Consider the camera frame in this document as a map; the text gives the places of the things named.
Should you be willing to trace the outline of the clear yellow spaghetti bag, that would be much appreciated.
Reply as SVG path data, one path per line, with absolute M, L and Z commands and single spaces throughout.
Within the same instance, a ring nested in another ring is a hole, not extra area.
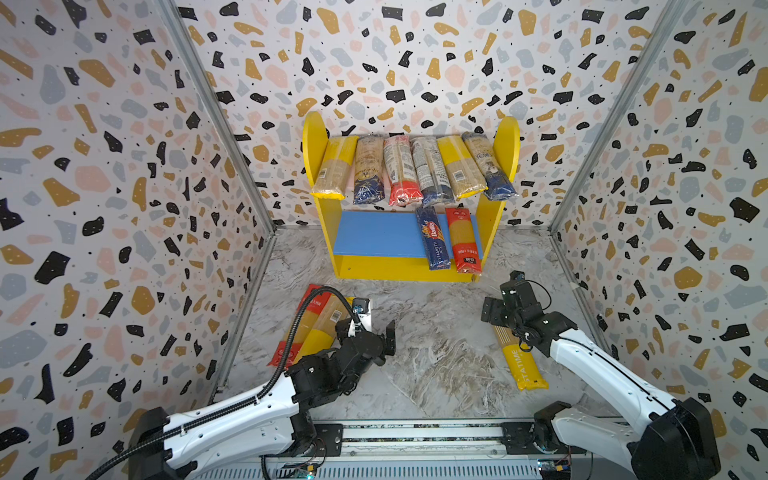
M 319 316 L 298 350 L 294 362 L 332 347 L 337 338 L 336 325 L 350 317 L 343 302 L 334 294 L 327 294 Z

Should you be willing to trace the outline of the red top spaghetti bag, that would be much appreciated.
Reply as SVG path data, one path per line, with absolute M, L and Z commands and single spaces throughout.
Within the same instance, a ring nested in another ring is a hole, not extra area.
M 318 321 L 318 318 L 322 313 L 325 305 L 327 304 L 330 296 L 330 293 L 325 292 L 315 296 L 312 299 L 304 313 L 301 315 L 297 331 L 294 335 L 293 343 L 290 347 L 287 347 L 290 332 L 286 332 L 282 340 L 278 343 L 277 348 L 268 363 L 268 366 L 277 366 L 285 351 L 289 352 L 286 361 L 286 367 L 290 367 L 295 362 L 298 352 L 305 343 L 315 323 Z

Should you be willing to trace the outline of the yellow Statime spaghetti bag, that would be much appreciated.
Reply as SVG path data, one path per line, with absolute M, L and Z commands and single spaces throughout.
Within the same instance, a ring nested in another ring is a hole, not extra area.
M 493 330 L 517 388 L 520 391 L 548 389 L 533 355 L 521 348 L 512 330 L 500 326 L 494 326 Z

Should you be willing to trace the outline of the yellow navy spaghetti bag figure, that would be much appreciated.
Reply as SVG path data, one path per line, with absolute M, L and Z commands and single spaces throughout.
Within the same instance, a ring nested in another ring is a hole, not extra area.
M 501 169 L 491 141 L 476 132 L 463 133 L 462 140 L 485 179 L 487 185 L 484 191 L 485 197 L 490 201 L 507 201 L 515 196 L 516 191 Z

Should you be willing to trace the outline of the blue Barilla spaghetti box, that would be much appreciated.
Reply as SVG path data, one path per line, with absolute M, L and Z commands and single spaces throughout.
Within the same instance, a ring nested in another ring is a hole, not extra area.
M 416 209 L 416 219 L 429 270 L 449 269 L 451 261 L 435 209 L 433 207 L 418 207 Z

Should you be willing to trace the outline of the yellow top spaghetti bag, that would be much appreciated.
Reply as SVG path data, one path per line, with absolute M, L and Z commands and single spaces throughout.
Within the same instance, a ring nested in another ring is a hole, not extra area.
M 332 137 L 328 140 L 312 195 L 320 199 L 344 200 L 347 182 L 355 158 L 358 136 Z
M 483 174 L 460 136 L 440 137 L 437 139 L 437 145 L 457 200 L 471 197 L 487 189 Z

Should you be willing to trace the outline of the white label spaghetti bag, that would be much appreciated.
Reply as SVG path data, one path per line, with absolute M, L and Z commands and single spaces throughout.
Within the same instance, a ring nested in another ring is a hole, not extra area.
M 437 139 L 434 137 L 412 137 L 410 139 L 412 158 L 422 193 L 422 205 L 430 207 L 449 204 L 455 200 Z

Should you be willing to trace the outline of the red ends clear spaghetti bag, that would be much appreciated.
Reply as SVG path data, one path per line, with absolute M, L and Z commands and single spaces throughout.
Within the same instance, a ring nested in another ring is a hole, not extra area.
M 409 138 L 404 135 L 384 139 L 384 162 L 390 181 L 390 206 L 421 202 L 420 189 Z

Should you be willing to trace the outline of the dark blue spaghetti bag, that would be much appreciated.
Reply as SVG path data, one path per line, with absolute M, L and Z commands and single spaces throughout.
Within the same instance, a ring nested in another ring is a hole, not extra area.
M 375 204 L 384 198 L 383 157 L 383 136 L 366 136 L 357 142 L 354 159 L 354 205 Z

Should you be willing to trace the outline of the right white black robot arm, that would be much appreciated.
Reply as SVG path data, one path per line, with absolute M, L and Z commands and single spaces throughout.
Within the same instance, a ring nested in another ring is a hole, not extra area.
M 537 350 L 576 374 L 621 416 L 601 419 L 556 401 L 533 417 L 528 442 L 542 453 L 578 447 L 632 472 L 638 479 L 711 479 L 721 470 L 710 411 L 643 380 L 602 350 L 558 311 L 537 300 L 520 271 L 484 300 L 480 319 L 506 327 L 525 350 Z

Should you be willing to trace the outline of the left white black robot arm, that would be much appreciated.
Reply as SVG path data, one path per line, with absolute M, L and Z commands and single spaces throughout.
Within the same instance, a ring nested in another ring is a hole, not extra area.
M 144 412 L 126 451 L 129 477 L 193 479 L 252 456 L 304 453 L 318 436 L 311 409 L 351 394 L 371 365 L 384 365 L 396 351 L 395 327 L 302 357 L 264 396 L 252 389 L 183 413 Z

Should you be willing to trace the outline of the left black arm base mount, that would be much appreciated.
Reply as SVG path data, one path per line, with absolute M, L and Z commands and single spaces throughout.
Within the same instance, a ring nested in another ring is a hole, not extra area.
M 320 423 L 300 426 L 291 434 L 291 443 L 282 456 L 298 457 L 319 451 L 320 456 L 339 457 L 344 439 L 342 423 Z

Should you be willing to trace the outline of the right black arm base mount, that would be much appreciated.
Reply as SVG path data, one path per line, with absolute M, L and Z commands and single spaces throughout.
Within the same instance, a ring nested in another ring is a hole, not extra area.
M 540 449 L 540 445 L 534 437 L 533 421 L 507 421 L 500 424 L 500 442 L 508 455 L 561 455 L 568 453 L 586 454 L 587 451 L 579 447 L 566 446 L 564 444 L 549 443 L 549 447 Z

